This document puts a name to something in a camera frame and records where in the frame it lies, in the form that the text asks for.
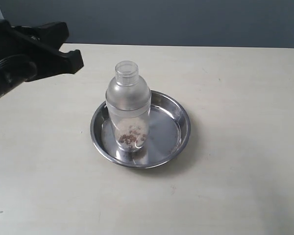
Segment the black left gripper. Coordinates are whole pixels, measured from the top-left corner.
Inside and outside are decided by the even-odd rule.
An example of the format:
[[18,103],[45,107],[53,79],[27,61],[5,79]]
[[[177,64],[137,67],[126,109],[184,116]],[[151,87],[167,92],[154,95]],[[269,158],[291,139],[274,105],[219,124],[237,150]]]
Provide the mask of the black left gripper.
[[[13,29],[21,34],[16,36]],[[24,82],[82,69],[80,50],[59,50],[68,37],[65,22],[11,27],[0,20],[0,98]]]

